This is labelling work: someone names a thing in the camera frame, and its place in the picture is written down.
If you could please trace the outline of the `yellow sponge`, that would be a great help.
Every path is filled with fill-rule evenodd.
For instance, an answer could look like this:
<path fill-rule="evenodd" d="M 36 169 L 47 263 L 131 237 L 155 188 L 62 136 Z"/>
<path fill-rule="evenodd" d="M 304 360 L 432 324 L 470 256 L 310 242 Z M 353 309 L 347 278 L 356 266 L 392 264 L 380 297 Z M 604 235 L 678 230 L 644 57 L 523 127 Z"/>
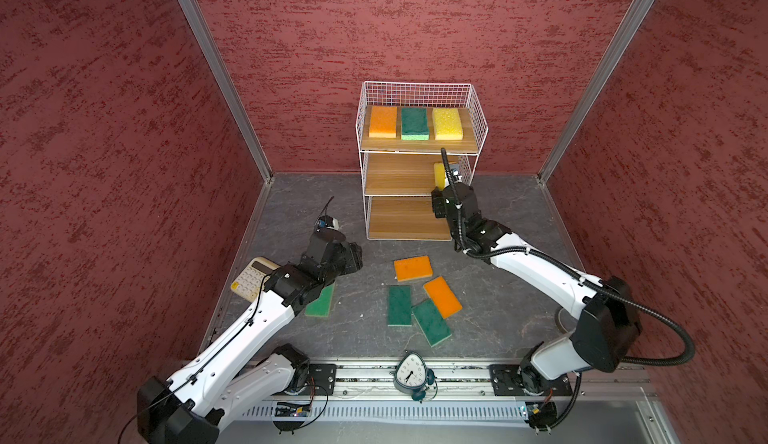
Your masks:
<path fill-rule="evenodd" d="M 449 180 L 446 174 L 445 166 L 442 163 L 434 164 L 434 182 L 439 191 L 443 191 L 448 185 Z"/>
<path fill-rule="evenodd" d="M 462 119 L 458 109 L 434 108 L 432 120 L 436 141 L 461 141 L 463 139 Z"/>

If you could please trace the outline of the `dark green sponge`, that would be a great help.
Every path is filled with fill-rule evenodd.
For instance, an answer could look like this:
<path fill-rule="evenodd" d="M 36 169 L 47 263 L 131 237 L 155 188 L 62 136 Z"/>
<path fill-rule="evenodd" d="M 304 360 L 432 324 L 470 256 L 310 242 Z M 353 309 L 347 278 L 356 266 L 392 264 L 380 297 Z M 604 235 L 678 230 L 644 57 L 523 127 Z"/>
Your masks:
<path fill-rule="evenodd" d="M 427 110 L 406 107 L 401 109 L 401 139 L 404 141 L 428 141 L 430 138 Z"/>
<path fill-rule="evenodd" d="M 410 286 L 388 287 L 387 325 L 410 327 L 412 325 L 412 289 Z"/>
<path fill-rule="evenodd" d="M 452 330 L 432 300 L 425 300 L 411 308 L 412 315 L 428 344 L 436 347 L 452 336 Z"/>

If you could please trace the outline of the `orange sponge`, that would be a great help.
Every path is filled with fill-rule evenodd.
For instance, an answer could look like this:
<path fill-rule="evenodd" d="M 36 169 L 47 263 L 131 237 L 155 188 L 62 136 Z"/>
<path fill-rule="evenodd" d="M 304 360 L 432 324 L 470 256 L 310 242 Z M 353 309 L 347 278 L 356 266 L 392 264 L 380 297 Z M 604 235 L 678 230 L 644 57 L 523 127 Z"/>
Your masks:
<path fill-rule="evenodd" d="M 398 282 L 429 278 L 434 274 L 428 256 L 396 260 L 393 265 Z"/>
<path fill-rule="evenodd" d="M 369 137 L 371 139 L 395 139 L 397 137 L 396 107 L 373 106 L 370 113 Z"/>
<path fill-rule="evenodd" d="M 424 289 L 443 319 L 448 319 L 463 309 L 444 277 L 437 277 L 426 283 Z"/>

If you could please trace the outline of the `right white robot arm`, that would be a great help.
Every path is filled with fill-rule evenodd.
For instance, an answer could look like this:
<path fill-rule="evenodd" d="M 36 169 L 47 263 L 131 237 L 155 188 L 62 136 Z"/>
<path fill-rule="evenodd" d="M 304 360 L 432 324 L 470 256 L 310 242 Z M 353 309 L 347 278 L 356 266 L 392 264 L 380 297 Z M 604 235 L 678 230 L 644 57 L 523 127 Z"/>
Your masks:
<path fill-rule="evenodd" d="M 537 345 L 523 358 L 518 375 L 526 391 L 541 394 L 571 372 L 612 372 L 626 360 L 641 333 L 626 283 L 579 271 L 484 218 L 473 188 L 463 183 L 434 189 L 431 201 L 458 251 L 526 281 L 576 319 L 573 331 Z"/>

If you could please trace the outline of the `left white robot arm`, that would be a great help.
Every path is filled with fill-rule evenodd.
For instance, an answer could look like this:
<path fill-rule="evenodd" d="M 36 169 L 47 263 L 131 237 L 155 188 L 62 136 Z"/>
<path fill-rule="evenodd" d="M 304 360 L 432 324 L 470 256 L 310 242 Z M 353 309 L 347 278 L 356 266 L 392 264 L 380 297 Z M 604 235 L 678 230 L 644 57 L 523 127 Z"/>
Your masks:
<path fill-rule="evenodd" d="M 307 387 L 309 358 L 286 344 L 260 365 L 246 366 L 322 291 L 363 266 L 362 249 L 333 228 L 317 229 L 296 264 L 274 270 L 249 265 L 242 277 L 255 300 L 196 358 L 169 378 L 148 379 L 137 392 L 137 430 L 147 443 L 214 443 L 245 410 L 286 390 Z"/>

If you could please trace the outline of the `bottom wooden shelf board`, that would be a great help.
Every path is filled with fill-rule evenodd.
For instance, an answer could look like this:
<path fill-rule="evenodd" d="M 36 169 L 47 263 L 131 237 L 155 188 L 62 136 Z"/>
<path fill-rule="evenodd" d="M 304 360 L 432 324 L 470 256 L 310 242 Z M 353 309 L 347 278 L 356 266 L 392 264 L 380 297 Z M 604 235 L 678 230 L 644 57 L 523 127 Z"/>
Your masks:
<path fill-rule="evenodd" d="M 437 219 L 431 199 L 419 197 L 372 197 L 369 206 L 370 240 L 450 241 L 448 224 Z"/>

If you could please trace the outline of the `wooden shelf board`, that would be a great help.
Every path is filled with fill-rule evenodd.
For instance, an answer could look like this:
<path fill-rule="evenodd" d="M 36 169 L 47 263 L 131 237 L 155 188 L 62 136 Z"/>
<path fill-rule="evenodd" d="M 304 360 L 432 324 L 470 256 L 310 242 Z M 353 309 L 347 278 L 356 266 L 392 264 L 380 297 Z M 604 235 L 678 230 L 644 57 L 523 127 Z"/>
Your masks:
<path fill-rule="evenodd" d="M 373 153 L 410 153 L 410 154 L 433 154 L 440 153 L 445 148 L 449 155 L 474 155 L 482 152 L 488 135 L 487 122 L 482 118 L 475 116 L 467 108 L 459 108 L 459 116 L 463 129 L 462 139 L 453 141 L 439 141 L 435 137 L 433 123 L 433 108 L 427 108 L 427 123 L 429 138 L 427 140 L 402 140 L 401 139 L 401 117 L 397 117 L 396 137 L 372 138 L 370 133 L 372 106 L 365 108 L 364 117 L 357 123 L 358 143 L 361 152 Z"/>
<path fill-rule="evenodd" d="M 370 240 L 450 241 L 448 224 L 437 219 L 431 199 L 419 197 L 372 197 L 369 206 Z"/>
<path fill-rule="evenodd" d="M 372 197 L 428 196 L 435 187 L 435 154 L 367 153 L 364 194 Z"/>

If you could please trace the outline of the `middle wooden shelf board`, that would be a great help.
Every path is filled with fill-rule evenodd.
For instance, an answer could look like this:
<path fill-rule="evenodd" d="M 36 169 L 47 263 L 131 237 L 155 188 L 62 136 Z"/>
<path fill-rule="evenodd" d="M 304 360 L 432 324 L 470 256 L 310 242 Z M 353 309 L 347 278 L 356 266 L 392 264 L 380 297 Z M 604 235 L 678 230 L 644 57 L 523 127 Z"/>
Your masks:
<path fill-rule="evenodd" d="M 435 154 L 367 153 L 364 194 L 372 197 L 428 196 L 435 187 Z"/>

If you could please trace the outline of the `top wooden shelf board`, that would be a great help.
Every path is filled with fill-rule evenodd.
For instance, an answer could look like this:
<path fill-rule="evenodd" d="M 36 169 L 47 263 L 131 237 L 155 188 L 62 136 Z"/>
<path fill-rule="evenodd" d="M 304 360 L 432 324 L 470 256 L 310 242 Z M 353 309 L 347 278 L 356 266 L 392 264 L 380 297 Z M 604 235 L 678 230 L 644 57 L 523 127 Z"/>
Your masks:
<path fill-rule="evenodd" d="M 358 143 L 361 152 L 373 153 L 410 153 L 410 154 L 433 154 L 440 153 L 445 148 L 449 155 L 474 155 L 482 152 L 488 135 L 487 122 L 482 118 L 475 116 L 467 108 L 459 108 L 459 116 L 463 129 L 462 139 L 453 141 L 439 141 L 435 137 L 433 123 L 433 108 L 427 108 L 427 123 L 429 138 L 427 140 L 402 140 L 401 139 L 401 117 L 397 117 L 396 137 L 372 138 L 370 133 L 372 106 L 365 108 L 364 117 L 357 123 Z"/>

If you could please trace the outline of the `light green sponge left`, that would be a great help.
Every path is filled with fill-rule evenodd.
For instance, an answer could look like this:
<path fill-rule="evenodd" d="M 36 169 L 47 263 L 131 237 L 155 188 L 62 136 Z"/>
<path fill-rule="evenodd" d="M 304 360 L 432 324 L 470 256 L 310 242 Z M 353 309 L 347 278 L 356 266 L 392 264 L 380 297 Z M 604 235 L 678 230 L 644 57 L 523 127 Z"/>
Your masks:
<path fill-rule="evenodd" d="M 306 306 L 305 315 L 317 318 L 328 317 L 333 303 L 334 290 L 334 285 L 325 287 L 319 297 Z"/>

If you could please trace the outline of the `beige calculator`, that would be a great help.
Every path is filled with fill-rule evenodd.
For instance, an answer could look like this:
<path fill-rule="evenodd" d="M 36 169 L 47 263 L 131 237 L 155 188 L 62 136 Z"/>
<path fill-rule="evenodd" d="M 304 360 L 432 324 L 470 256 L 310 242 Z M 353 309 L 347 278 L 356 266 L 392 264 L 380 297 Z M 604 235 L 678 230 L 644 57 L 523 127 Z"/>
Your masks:
<path fill-rule="evenodd" d="M 279 268 L 280 266 L 271 260 L 257 257 L 234 279 L 230 289 L 235 295 L 253 303 L 259 297 L 269 276 Z"/>

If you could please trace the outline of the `dark green sponge upright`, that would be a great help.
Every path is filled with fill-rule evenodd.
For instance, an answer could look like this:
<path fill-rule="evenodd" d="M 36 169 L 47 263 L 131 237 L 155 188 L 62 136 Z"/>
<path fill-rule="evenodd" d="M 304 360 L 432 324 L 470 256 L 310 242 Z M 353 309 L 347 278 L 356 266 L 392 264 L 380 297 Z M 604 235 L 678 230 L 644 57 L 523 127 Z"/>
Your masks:
<path fill-rule="evenodd" d="M 412 325 L 412 289 L 410 286 L 388 287 L 387 325 L 410 327 Z"/>

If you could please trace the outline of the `brown tape roll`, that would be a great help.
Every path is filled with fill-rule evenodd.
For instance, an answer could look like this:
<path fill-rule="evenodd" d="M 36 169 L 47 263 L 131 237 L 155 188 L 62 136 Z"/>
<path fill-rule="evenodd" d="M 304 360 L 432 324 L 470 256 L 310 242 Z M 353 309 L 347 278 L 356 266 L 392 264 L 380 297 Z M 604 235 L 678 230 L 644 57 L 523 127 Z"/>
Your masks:
<path fill-rule="evenodd" d="M 577 327 L 578 319 L 574 318 L 566 309 L 560 307 L 555 313 L 555 325 L 561 334 L 573 332 Z"/>

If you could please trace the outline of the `white kitchen timer dial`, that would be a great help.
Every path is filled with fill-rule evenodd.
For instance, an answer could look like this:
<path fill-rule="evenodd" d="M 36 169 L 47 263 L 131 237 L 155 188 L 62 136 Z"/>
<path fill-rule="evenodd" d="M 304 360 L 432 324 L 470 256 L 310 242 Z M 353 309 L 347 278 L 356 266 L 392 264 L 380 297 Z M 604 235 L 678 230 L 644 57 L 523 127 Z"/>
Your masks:
<path fill-rule="evenodd" d="M 393 372 L 393 385 L 413 401 L 433 400 L 439 391 L 434 371 L 416 352 L 406 354 Z"/>

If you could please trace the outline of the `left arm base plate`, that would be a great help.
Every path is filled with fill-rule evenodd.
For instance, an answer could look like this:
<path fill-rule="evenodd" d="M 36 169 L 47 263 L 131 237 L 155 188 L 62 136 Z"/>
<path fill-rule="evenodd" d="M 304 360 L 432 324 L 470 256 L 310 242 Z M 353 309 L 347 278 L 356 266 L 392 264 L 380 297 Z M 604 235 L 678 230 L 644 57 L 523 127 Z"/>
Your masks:
<path fill-rule="evenodd" d="M 283 391 L 288 396 L 310 396 L 318 387 L 330 395 L 334 392 L 338 366 L 335 364 L 310 363 L 301 367 L 289 386 Z"/>

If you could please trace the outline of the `aluminium mounting rail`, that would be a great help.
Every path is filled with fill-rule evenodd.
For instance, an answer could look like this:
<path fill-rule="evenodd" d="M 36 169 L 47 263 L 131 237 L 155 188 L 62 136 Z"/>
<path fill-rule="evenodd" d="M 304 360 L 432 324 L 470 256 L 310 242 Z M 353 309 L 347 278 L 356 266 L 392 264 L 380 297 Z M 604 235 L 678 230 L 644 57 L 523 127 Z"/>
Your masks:
<path fill-rule="evenodd" d="M 564 402 L 573 395 L 594 401 L 640 401 L 658 399 L 647 372 L 623 365 L 614 373 L 588 371 L 581 385 L 570 373 L 558 378 L 541 393 L 523 389 L 518 365 L 471 359 L 326 359 L 308 365 L 304 385 L 280 391 L 272 397 L 311 396 L 335 400 L 383 401 L 425 399 L 445 401 L 517 400 Z"/>

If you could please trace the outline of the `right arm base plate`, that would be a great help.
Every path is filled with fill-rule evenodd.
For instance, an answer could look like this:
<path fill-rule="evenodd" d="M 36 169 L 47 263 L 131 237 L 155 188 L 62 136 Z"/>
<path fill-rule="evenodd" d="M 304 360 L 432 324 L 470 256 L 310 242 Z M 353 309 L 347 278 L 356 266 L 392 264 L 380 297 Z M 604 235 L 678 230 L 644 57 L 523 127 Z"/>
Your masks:
<path fill-rule="evenodd" d="M 516 364 L 491 364 L 488 366 L 489 380 L 496 397 L 570 397 L 573 393 L 567 377 L 545 383 L 542 391 L 528 391 L 523 387 L 519 366 Z"/>

